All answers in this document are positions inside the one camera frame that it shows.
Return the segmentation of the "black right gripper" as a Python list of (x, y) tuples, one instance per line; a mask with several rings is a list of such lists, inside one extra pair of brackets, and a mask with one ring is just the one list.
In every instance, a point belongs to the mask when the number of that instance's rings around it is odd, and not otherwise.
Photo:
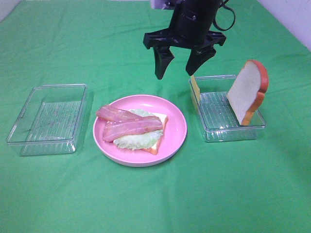
[(169, 27), (144, 35), (144, 46), (147, 49), (153, 47), (155, 75), (158, 80), (163, 78), (168, 65), (174, 59), (170, 46), (192, 49), (186, 65), (186, 72), (190, 76), (216, 54), (213, 45), (222, 46), (226, 36), (210, 31), (212, 22), (212, 18), (200, 21), (198, 16), (187, 17), (181, 14), (172, 17)]

